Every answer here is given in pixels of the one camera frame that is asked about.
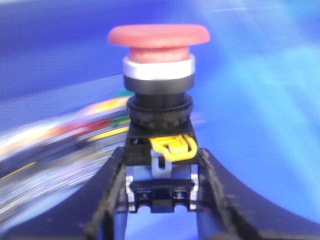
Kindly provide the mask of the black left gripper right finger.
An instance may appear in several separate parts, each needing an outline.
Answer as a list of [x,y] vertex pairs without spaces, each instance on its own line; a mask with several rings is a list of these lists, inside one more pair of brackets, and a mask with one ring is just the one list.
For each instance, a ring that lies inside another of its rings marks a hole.
[[207,149],[199,150],[204,180],[227,230],[244,240],[318,240],[320,225],[290,212],[232,175]]

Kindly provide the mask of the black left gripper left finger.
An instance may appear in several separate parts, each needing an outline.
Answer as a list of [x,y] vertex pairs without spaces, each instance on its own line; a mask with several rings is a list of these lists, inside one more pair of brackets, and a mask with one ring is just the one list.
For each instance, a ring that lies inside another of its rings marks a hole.
[[4,240],[123,240],[125,238],[125,165],[118,147],[78,191],[24,223]]

